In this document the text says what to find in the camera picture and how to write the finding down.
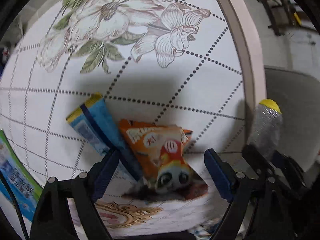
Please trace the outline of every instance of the cable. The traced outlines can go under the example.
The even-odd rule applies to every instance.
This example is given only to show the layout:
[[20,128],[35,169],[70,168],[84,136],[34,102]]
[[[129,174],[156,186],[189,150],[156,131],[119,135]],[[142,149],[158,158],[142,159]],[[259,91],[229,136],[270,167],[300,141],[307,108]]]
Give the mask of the cable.
[[0,170],[0,180],[3,183],[5,189],[8,191],[8,193],[9,193],[11,199],[12,199],[12,203],[13,203],[14,208],[16,209],[16,212],[17,212],[17,215],[18,215],[18,218],[19,218],[19,222],[20,222],[20,225],[21,225],[21,228],[22,228],[23,235],[24,235],[26,240],[29,240],[29,235],[28,235],[27,228],[26,228],[26,225],[24,223],[24,220],[23,220],[23,217],[22,217],[22,214],[21,214],[21,210],[20,210],[19,204],[18,204],[17,199],[14,196],[14,194],[13,194],[13,192],[12,192],[8,182],[7,182],[7,180],[3,176],[1,170]]

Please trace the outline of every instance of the blue gripper pad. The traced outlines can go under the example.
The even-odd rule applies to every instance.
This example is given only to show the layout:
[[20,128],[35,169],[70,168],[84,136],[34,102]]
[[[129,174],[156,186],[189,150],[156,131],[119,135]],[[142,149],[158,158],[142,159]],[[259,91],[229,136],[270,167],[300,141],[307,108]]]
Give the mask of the blue gripper pad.
[[102,161],[96,163],[89,171],[89,185],[92,191],[91,200],[95,203],[103,197],[113,173],[119,164],[120,152],[109,150]]
[[231,202],[233,200],[231,187],[236,182],[231,166],[228,163],[224,163],[213,149],[208,149],[204,152],[204,164],[220,196],[228,202]]

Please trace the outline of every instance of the floral pattern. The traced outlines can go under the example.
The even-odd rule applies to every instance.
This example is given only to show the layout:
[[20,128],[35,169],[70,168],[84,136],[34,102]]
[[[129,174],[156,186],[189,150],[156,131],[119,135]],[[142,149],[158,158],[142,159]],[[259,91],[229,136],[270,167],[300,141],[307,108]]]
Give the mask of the floral pattern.
[[[123,60],[119,45],[131,46],[135,62],[155,51],[158,64],[166,68],[195,40],[199,24],[209,10],[192,10],[172,0],[63,0],[63,18],[41,41],[37,61],[46,71],[55,70],[64,53],[86,56],[80,73],[102,66],[109,74],[109,61]],[[128,29],[146,27],[145,33]]]

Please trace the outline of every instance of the cartoon face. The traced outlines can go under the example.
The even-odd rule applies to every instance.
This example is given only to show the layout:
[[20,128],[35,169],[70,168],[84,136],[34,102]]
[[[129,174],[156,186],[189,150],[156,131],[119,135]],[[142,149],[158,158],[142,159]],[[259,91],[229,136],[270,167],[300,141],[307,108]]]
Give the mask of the cartoon face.
[[186,187],[190,184],[191,178],[192,170],[188,166],[174,162],[170,163],[158,173],[156,192],[165,194]]

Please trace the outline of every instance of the white table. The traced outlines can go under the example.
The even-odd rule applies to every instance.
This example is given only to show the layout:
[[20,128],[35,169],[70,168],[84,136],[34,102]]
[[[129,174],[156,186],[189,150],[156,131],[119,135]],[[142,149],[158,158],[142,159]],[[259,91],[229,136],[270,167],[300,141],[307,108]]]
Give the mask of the white table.
[[[147,223],[111,234],[185,230],[220,216],[226,203],[203,152],[241,151],[252,110],[266,96],[260,41],[243,0],[85,0],[73,11],[64,11],[64,1],[30,28],[1,79],[0,122],[18,158],[41,185],[51,176],[63,180],[88,171],[102,157],[65,117],[100,92],[115,122],[193,130],[185,158],[209,185],[209,194],[193,203],[196,219],[160,227],[188,206],[162,203],[154,207],[164,210]],[[120,203],[121,182],[113,181],[103,200]],[[209,206],[215,212],[208,214]]]

